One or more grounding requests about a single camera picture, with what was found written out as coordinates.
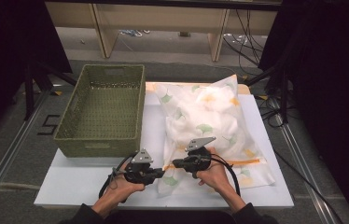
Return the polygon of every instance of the crumpled cloth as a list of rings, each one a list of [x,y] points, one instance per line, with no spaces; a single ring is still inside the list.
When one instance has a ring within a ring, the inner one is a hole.
[[[158,180],[160,195],[213,192],[209,187],[198,186],[198,180],[184,169],[171,165],[172,160],[187,157],[185,148],[190,140],[202,137],[216,138],[206,147],[214,147],[220,157],[233,162],[241,189],[274,182],[266,160],[247,130],[237,87],[236,76],[207,87],[155,84],[155,93],[166,116],[163,153],[166,173]]]

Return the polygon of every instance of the sleeve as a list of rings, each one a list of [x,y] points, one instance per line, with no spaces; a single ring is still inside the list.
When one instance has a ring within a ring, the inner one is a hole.
[[[260,215],[252,203],[248,203],[246,207],[234,213],[233,218],[236,223],[242,224],[278,224],[274,217]]]
[[[63,220],[59,224],[103,224],[104,220],[86,204],[82,204],[72,219]]]

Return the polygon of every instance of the person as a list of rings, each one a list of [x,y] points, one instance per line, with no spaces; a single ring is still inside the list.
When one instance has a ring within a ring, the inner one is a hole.
[[[214,148],[208,148],[210,153],[216,154]],[[208,185],[213,188],[226,201],[232,216],[238,224],[277,224],[274,217],[260,215],[254,208],[252,203],[245,203],[235,189],[230,184],[225,167],[216,162],[211,161],[210,167],[205,171],[199,171],[197,177],[200,179],[198,183]],[[120,202],[125,201],[131,194],[136,191],[143,191],[143,184],[134,184],[128,182],[123,175],[115,177],[107,187],[105,194],[89,207],[82,204],[77,213],[71,219],[63,220],[60,224],[78,224],[78,223],[105,223],[105,218],[118,206]]]

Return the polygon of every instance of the green plastic basket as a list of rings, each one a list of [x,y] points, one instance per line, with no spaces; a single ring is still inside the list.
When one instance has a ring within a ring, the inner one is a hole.
[[[140,148],[145,67],[84,65],[54,141],[66,157],[127,157]]]

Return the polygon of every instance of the white table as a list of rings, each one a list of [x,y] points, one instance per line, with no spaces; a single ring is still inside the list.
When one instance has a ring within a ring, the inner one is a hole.
[[[246,125],[253,135],[272,169],[276,182],[270,186],[242,189],[242,197],[256,207],[288,208],[294,206],[283,178],[271,142],[262,123],[253,95],[239,95],[242,102]],[[141,147],[147,149],[154,159],[152,168],[163,165],[163,142],[165,138],[164,115],[158,98],[146,94],[143,115]],[[47,208],[93,205],[98,199],[102,185],[117,167],[122,158],[66,158],[58,149],[43,185],[35,199],[35,205]],[[142,192],[131,195],[120,209],[227,209],[225,201],[216,193],[171,195],[160,197],[157,181],[146,186]]]

